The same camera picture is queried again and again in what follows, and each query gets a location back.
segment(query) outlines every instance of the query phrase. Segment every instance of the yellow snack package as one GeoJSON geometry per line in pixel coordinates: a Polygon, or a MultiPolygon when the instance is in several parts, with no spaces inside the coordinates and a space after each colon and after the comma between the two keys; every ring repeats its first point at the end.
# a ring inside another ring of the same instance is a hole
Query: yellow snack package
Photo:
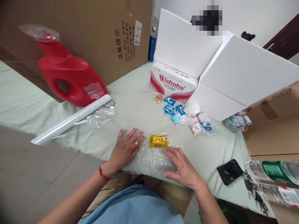
{"type": "Polygon", "coordinates": [[[169,146],[169,140],[167,135],[162,135],[162,136],[151,135],[149,138],[149,148],[155,148],[155,147],[167,148],[168,146],[169,146]]]}

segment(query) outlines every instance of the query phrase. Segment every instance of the door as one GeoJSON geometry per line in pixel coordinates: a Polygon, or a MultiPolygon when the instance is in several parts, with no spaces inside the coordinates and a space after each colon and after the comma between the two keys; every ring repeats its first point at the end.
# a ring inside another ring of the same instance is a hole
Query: door
{"type": "Polygon", "coordinates": [[[297,14],[263,48],[287,60],[297,54],[299,52],[299,14],[297,14]]]}

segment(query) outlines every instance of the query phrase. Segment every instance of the white wall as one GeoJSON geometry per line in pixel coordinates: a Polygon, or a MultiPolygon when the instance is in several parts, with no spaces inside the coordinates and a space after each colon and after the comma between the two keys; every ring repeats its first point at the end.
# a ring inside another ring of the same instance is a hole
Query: white wall
{"type": "Polygon", "coordinates": [[[291,57],[289,59],[290,62],[293,62],[294,64],[299,66],[299,53],[297,53],[296,55],[294,55],[293,57],[291,57]]]}
{"type": "MultiPolygon", "coordinates": [[[[154,16],[159,20],[164,8],[190,21],[207,4],[207,0],[156,0],[154,16]]],[[[220,0],[219,4],[223,10],[222,30],[238,36],[243,31],[255,34],[251,42],[261,47],[299,13],[299,0],[220,0]]]]}

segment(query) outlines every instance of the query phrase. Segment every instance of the person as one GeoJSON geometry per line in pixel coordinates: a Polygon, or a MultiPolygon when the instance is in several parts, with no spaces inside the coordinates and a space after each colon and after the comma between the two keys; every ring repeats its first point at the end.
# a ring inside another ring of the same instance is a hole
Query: person
{"type": "Polygon", "coordinates": [[[143,131],[134,135],[137,129],[123,139],[122,128],[111,158],[39,223],[183,224],[182,217],[193,194],[204,224],[228,223],[205,180],[181,148],[168,147],[164,151],[177,166],[177,172],[164,172],[163,177],[186,187],[167,182],[160,182],[153,190],[142,184],[129,186],[131,176],[119,171],[134,159],[145,138],[143,131]]]}

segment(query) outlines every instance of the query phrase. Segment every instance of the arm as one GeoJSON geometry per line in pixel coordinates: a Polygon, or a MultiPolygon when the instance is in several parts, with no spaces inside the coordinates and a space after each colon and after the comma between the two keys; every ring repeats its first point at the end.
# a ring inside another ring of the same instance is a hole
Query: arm
{"type": "Polygon", "coordinates": [[[168,147],[164,153],[171,158],[178,170],[165,172],[163,177],[193,189],[205,224],[228,224],[205,180],[196,172],[181,148],[168,147]]]}
{"type": "MultiPolygon", "coordinates": [[[[142,135],[143,131],[132,137],[137,129],[137,127],[134,128],[125,139],[122,137],[124,129],[120,130],[117,137],[117,144],[110,160],[101,165],[103,175],[113,177],[119,169],[129,164],[135,158],[139,151],[140,143],[145,138],[142,135]]],[[[107,180],[100,176],[99,171],[96,171],[67,199],[43,218],[39,224],[78,223],[107,182],[107,180]]]]}

